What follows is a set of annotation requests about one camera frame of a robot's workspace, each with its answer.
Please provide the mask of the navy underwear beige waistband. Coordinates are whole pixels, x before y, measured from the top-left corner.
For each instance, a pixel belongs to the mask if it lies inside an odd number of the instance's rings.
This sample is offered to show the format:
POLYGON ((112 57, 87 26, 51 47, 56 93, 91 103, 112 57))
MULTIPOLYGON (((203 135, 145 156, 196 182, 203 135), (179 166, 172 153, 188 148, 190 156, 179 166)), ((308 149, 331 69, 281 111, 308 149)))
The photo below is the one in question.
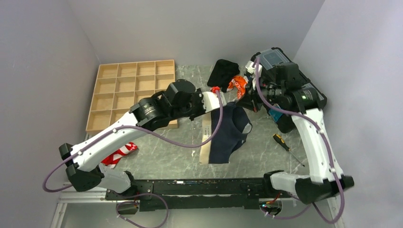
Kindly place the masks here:
POLYGON ((220 111, 218 109, 203 115, 202 140, 207 140, 218 130, 214 138, 201 147, 199 163, 227 164, 233 152, 239 149, 247 139, 253 125, 242 107, 229 102, 223 108, 223 118, 218 126, 220 111))

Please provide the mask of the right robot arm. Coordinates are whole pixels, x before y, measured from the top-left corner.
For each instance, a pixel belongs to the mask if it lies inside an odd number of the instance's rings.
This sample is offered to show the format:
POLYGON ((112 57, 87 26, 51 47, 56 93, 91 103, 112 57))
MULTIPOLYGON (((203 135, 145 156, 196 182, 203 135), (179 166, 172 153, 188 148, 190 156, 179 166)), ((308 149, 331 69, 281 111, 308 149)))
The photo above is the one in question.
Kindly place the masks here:
POLYGON ((314 87, 299 80, 300 70, 293 62, 280 63, 266 70, 258 62, 249 61, 246 73, 252 80, 238 105, 254 112, 263 106, 292 119, 302 140, 309 165, 308 175, 272 171, 266 174, 262 192, 274 197, 287 192, 304 204, 312 204, 336 196, 345 204, 345 190, 354 186, 352 176, 344 174, 330 145, 323 105, 314 87))

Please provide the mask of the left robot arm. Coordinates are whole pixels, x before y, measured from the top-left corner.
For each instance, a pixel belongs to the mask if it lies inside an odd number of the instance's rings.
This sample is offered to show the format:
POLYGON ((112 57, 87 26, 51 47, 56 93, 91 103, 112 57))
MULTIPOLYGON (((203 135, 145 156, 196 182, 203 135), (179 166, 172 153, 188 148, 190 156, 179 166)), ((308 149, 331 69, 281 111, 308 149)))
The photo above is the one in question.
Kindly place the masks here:
POLYGON ((201 147, 210 142, 218 131, 214 130, 208 139, 194 145, 169 140, 155 133, 155 130, 167 127, 170 121, 181 118, 189 118, 192 121, 215 110, 219 112, 218 123, 221 124, 226 104, 221 91, 203 92, 191 82, 178 79, 170 83, 165 90, 142 98, 115 123, 97 135, 80 144, 66 143, 60 146, 59 151, 63 164, 66 165, 68 180, 78 192, 102 187, 111 189, 129 200, 137 191, 132 174, 103 165, 103 159, 146 134, 184 148, 201 147))

